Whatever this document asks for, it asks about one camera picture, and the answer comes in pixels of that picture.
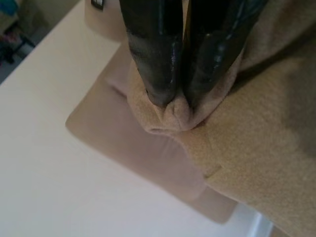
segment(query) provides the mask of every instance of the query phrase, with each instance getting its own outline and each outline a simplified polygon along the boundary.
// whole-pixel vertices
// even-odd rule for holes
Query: dark object
[[[103,11],[105,0],[91,0],[91,5]]]
[[[180,79],[181,0],[120,0],[131,54],[149,99],[167,105]]]
[[[195,107],[240,54],[267,0],[190,0],[182,68]]]

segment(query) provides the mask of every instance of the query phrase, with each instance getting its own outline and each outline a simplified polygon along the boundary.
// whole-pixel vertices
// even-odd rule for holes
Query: white surface
[[[255,237],[255,211],[213,223],[66,130],[117,47],[81,2],[0,86],[0,236]]]

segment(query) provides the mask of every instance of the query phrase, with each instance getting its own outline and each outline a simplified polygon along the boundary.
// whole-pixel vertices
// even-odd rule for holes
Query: white table
[[[0,86],[0,236],[267,237],[248,207],[213,223],[67,131],[118,46],[80,2]]]

